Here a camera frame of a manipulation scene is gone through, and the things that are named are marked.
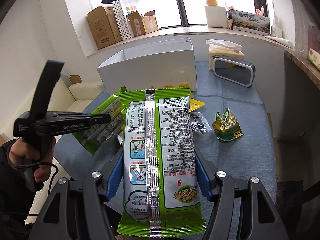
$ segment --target yellow snack package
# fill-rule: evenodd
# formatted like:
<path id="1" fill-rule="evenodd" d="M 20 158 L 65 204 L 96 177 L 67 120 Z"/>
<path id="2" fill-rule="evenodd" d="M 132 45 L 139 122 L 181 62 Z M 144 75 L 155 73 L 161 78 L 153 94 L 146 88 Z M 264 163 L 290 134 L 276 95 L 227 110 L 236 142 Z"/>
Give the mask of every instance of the yellow snack package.
<path id="1" fill-rule="evenodd" d="M 192 112 L 198 108 L 200 108 L 201 106 L 204 106 L 205 105 L 205 102 L 201 102 L 201 101 L 198 101 L 198 100 L 195 100 L 193 98 L 190 99 L 190 110 L 189 112 Z"/>

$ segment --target black sleeve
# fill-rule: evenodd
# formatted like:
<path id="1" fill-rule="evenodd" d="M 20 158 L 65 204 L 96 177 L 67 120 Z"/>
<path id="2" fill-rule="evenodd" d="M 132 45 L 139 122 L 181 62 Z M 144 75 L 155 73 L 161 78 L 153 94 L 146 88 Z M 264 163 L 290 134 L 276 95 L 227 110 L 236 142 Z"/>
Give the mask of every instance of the black sleeve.
<path id="1" fill-rule="evenodd" d="M 35 192 L 25 187 L 25 181 L 8 163 L 7 151 L 15 140 L 4 143 L 0 147 L 0 221 L 7 226 L 25 226 L 26 215 L 7 214 L 9 212 L 29 213 Z"/>

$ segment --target metal screw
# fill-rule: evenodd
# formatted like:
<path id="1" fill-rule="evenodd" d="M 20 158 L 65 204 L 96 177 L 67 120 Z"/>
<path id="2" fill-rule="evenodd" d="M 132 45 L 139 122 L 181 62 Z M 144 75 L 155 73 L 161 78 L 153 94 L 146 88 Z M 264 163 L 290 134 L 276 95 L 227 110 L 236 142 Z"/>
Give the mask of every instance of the metal screw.
<path id="1" fill-rule="evenodd" d="M 217 176 L 220 177 L 220 178 L 223 178 L 226 176 L 226 173 L 224 171 L 218 171 L 217 172 Z"/>
<path id="2" fill-rule="evenodd" d="M 258 177 L 252 177 L 252 178 L 251 178 L 251 181 L 252 181 L 253 183 L 259 183 L 260 179 L 259 179 Z"/>
<path id="3" fill-rule="evenodd" d="M 65 184 L 67 182 L 67 178 L 61 178 L 58 180 L 59 184 Z"/>
<path id="4" fill-rule="evenodd" d="M 91 176 L 94 177 L 94 178 L 98 178 L 98 177 L 101 176 L 101 173 L 98 172 L 98 171 L 94 171 L 94 172 L 91 174 Z"/>

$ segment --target small snack packet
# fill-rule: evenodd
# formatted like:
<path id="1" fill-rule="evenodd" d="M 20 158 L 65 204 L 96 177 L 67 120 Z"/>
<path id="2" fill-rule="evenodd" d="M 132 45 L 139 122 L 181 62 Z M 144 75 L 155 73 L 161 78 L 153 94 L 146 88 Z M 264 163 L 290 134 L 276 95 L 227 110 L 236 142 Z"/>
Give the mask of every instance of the small snack packet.
<path id="1" fill-rule="evenodd" d="M 204 134 L 212 130 L 207 119 L 203 116 L 202 113 L 192 112 L 190 113 L 190 118 L 191 118 L 191 127 L 194 133 Z"/>
<path id="2" fill-rule="evenodd" d="M 124 208 L 118 233 L 173 237 L 203 233 L 189 88 L 120 93 Z"/>
<path id="3" fill-rule="evenodd" d="M 119 88 L 112 96 L 110 96 L 91 113 L 110 114 L 111 121 L 109 123 L 95 124 L 90 128 L 90 130 L 73 133 L 74 137 L 92 155 L 96 153 L 100 145 L 105 140 L 109 139 L 114 133 L 118 133 L 121 129 L 123 118 L 120 114 L 121 106 L 119 93 L 122 91 L 126 91 L 126 88 Z"/>
<path id="4" fill-rule="evenodd" d="M 205 105 L 205 102 L 201 102 L 201 101 L 198 101 L 198 100 L 191 98 L 190 99 L 190 112 L 192 112 L 192 111 L 194 111 L 204 105 Z"/>
<path id="5" fill-rule="evenodd" d="M 217 135 L 217 139 L 221 141 L 232 141 L 243 135 L 239 122 L 230 112 L 229 106 L 225 109 L 223 116 L 220 116 L 219 112 L 216 113 L 216 120 L 212 126 Z"/>

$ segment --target shopping bag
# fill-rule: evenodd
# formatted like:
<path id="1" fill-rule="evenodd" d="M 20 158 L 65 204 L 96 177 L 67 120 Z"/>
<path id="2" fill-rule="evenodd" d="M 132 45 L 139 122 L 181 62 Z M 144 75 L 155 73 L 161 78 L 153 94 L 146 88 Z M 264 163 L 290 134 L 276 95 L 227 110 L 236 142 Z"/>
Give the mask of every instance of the shopping bag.
<path id="1" fill-rule="evenodd" d="M 122 40 L 134 37 L 132 27 L 126 16 L 137 11 L 138 3 L 139 0 L 116 0 L 112 2 Z"/>

